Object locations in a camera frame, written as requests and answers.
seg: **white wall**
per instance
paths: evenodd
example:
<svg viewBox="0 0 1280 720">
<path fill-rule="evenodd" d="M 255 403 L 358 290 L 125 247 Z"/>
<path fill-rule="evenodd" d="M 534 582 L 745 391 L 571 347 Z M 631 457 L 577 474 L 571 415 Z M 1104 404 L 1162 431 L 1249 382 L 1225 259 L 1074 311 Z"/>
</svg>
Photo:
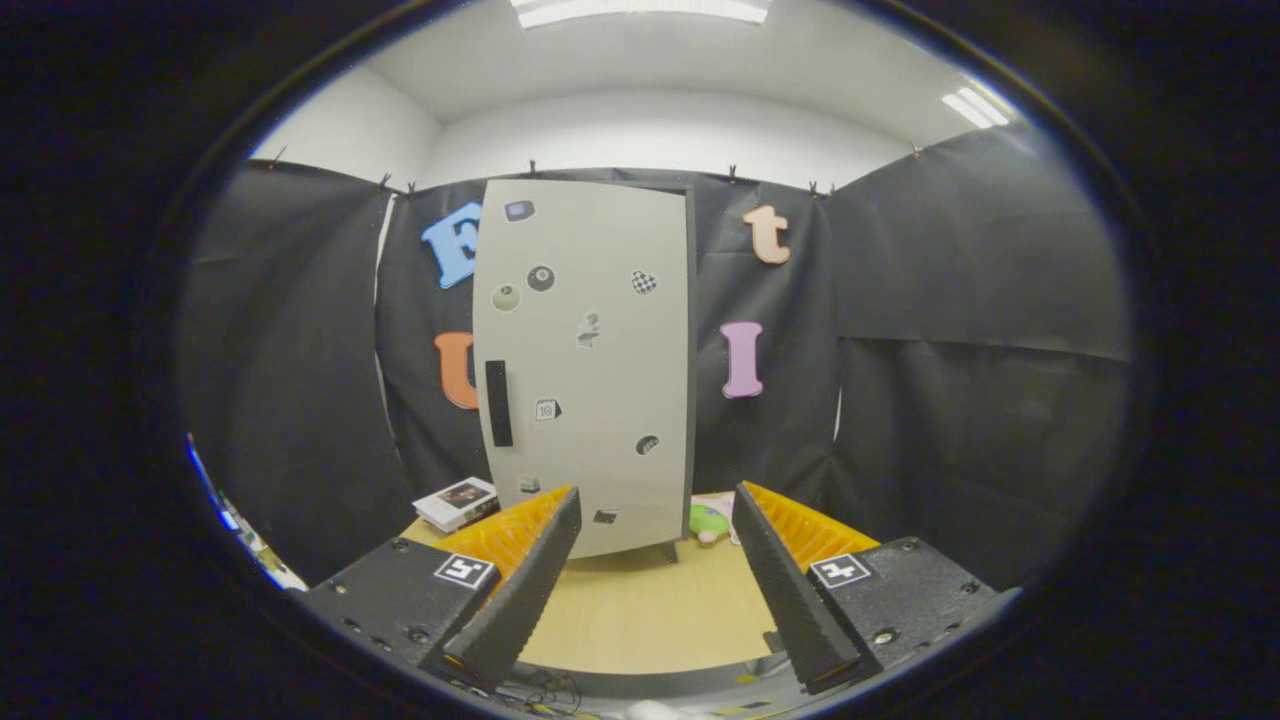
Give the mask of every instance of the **white wall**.
<svg viewBox="0 0 1280 720">
<path fill-rule="evenodd" d="M 420 187 L 539 169 L 667 168 L 823 192 L 910 152 L 847 122 L 741 96 L 609 92 L 538 100 L 449 123 Z"/>
<path fill-rule="evenodd" d="M 253 158 L 301 163 L 406 190 L 419 182 L 440 129 L 421 105 L 365 68 L 311 96 L 259 145 Z"/>
</svg>

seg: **gray cabinet door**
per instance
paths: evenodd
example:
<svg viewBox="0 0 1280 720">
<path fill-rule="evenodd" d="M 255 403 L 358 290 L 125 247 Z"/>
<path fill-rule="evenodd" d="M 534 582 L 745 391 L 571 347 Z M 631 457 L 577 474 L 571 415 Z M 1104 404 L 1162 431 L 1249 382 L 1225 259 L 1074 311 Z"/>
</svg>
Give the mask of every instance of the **gray cabinet door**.
<svg viewBox="0 0 1280 720">
<path fill-rule="evenodd" d="M 489 466 L 503 507 L 580 488 L 582 530 L 571 557 L 684 536 L 689 269 L 681 195 L 489 182 L 472 301 Z M 503 364 L 506 407 L 500 388 L 489 387 L 490 361 Z"/>
</svg>

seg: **black backdrop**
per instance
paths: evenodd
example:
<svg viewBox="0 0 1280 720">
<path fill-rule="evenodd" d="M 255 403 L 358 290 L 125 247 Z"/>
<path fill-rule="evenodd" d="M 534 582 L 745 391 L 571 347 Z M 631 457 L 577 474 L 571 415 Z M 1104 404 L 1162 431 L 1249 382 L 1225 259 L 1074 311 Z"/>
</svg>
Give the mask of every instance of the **black backdrop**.
<svg viewBox="0 0 1280 720">
<path fill-rule="evenodd" d="M 924 537 L 1007 587 L 1106 477 L 1129 388 L 1125 288 L 1112 233 L 1030 128 L 954 138 L 829 197 L 663 170 L 536 177 L 689 197 L 695 492 L 755 482 L 873 537 Z M 389 193 L 371 183 L 251 163 L 205 229 L 180 336 L 191 428 L 308 582 L 398 533 L 413 498 L 489 478 L 479 414 L 444 396 L 434 346 L 471 332 L 472 279 L 442 290 L 421 240 L 484 188 L 397 197 L 376 309 Z M 763 204 L 788 220 L 782 265 L 755 256 L 742 222 Z M 764 328 L 756 397 L 721 392 L 728 322 Z"/>
<path fill-rule="evenodd" d="M 838 190 L 844 392 L 823 509 L 997 587 L 1064 541 L 1130 386 L 1115 234 L 1043 136 L 972 132 Z"/>
<path fill-rule="evenodd" d="M 372 352 L 388 196 L 251 161 L 210 213 L 183 299 L 186 429 L 212 480 L 307 583 L 413 518 Z"/>
</svg>

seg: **black door handle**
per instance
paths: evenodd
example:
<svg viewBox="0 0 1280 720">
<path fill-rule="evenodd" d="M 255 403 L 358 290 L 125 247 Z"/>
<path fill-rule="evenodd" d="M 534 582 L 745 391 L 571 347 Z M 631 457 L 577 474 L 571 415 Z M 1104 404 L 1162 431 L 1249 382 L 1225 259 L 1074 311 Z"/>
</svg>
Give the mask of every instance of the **black door handle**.
<svg viewBox="0 0 1280 720">
<path fill-rule="evenodd" d="M 511 405 L 507 400 L 507 361 L 485 360 L 485 380 L 489 388 L 489 427 L 493 429 L 494 447 L 511 447 Z"/>
</svg>

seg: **stuffed toy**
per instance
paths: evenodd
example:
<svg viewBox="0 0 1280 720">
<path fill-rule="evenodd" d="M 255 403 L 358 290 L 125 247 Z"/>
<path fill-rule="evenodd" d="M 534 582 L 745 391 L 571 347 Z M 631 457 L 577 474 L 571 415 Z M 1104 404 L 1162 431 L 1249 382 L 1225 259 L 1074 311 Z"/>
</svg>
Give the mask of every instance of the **stuffed toy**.
<svg viewBox="0 0 1280 720">
<path fill-rule="evenodd" d="M 742 544 L 733 530 L 733 493 L 694 496 L 689 509 L 689 529 L 703 544 L 713 544 L 728 533 L 733 544 Z"/>
</svg>

